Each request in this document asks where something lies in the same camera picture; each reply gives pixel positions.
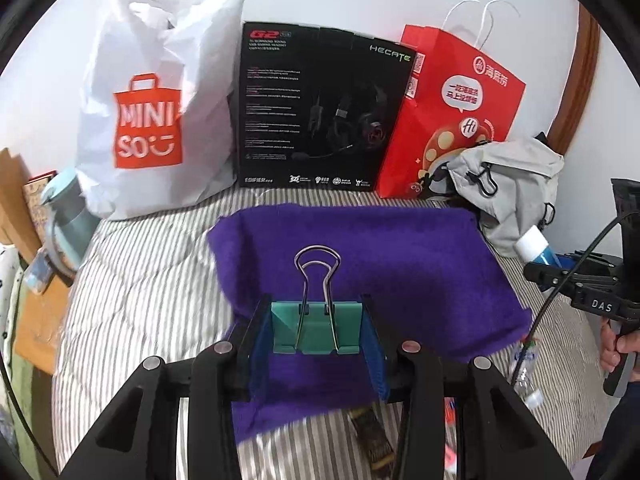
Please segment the person's right hand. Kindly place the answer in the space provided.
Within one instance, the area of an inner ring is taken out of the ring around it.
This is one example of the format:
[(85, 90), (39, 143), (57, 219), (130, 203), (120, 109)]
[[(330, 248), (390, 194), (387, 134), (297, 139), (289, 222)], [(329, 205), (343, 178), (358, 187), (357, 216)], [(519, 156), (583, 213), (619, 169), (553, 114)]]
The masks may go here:
[(617, 336), (606, 318), (601, 318), (600, 341), (600, 367), (608, 373), (615, 370), (624, 354), (640, 352), (638, 330), (626, 336)]

